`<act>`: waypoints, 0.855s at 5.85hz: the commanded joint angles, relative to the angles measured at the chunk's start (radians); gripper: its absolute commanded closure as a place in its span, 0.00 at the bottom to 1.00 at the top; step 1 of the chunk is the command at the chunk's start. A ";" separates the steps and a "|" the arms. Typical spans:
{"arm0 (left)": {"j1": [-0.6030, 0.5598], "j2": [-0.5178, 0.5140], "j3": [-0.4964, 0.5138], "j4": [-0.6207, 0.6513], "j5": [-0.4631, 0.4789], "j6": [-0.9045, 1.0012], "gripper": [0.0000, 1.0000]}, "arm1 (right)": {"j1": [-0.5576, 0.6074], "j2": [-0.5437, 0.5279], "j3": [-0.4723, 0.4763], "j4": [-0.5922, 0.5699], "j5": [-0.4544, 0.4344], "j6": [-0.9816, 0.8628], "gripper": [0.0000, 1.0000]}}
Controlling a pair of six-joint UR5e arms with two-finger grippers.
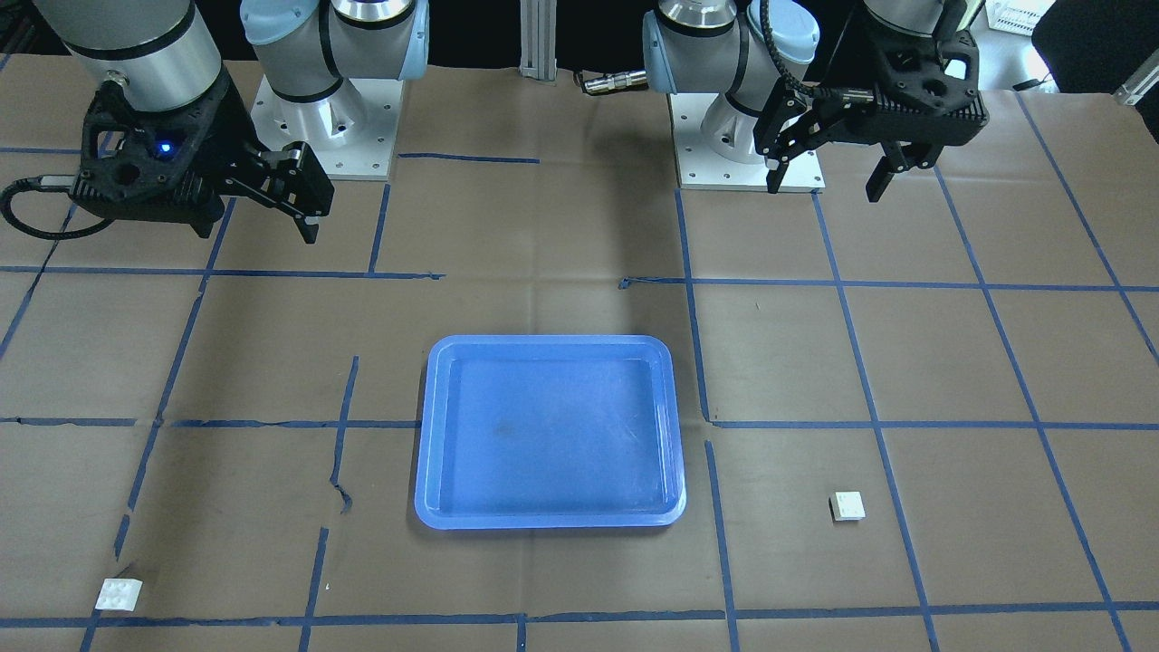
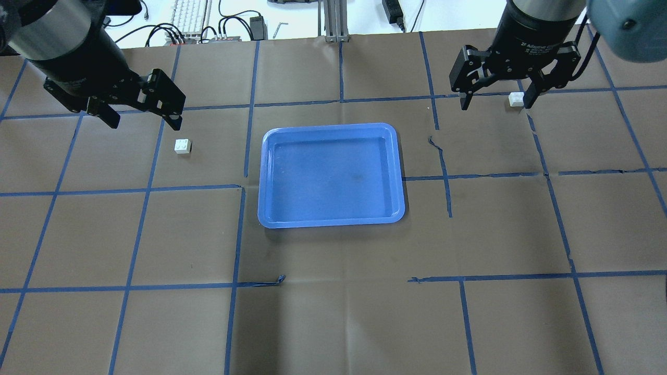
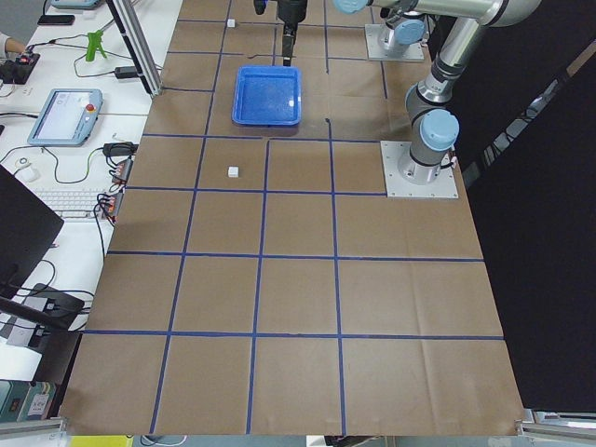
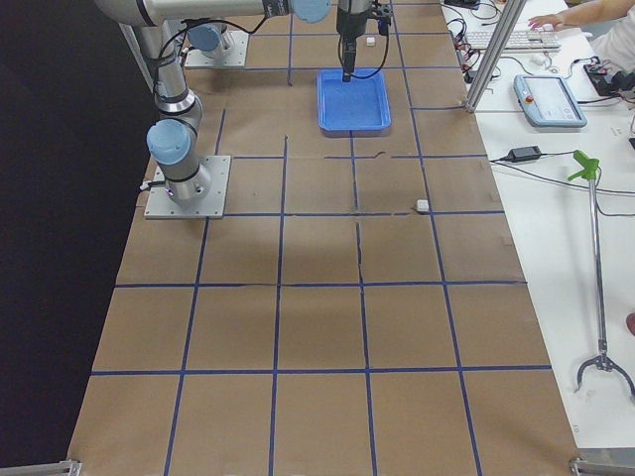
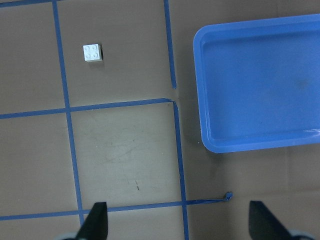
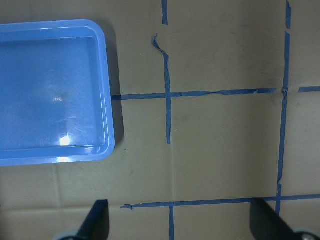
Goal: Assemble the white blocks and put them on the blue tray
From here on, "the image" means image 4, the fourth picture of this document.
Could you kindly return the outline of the person hand on keyboard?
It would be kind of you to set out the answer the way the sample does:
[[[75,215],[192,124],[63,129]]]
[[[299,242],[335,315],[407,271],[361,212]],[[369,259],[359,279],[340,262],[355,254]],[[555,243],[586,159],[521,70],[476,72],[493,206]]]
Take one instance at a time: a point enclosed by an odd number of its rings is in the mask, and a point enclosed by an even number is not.
[[[528,20],[528,27],[532,30],[561,30],[566,26],[565,20],[560,14],[535,16]]]

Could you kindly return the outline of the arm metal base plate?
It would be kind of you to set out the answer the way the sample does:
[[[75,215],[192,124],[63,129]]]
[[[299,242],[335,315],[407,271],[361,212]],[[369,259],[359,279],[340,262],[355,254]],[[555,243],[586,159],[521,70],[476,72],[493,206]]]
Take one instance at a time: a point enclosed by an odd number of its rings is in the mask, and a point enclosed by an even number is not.
[[[188,40],[187,68],[239,68],[246,63],[249,35],[242,31],[221,32],[205,25],[189,31]]]
[[[146,202],[147,219],[221,219],[224,215],[231,156],[203,156],[193,178],[183,181],[165,179],[159,166]]]

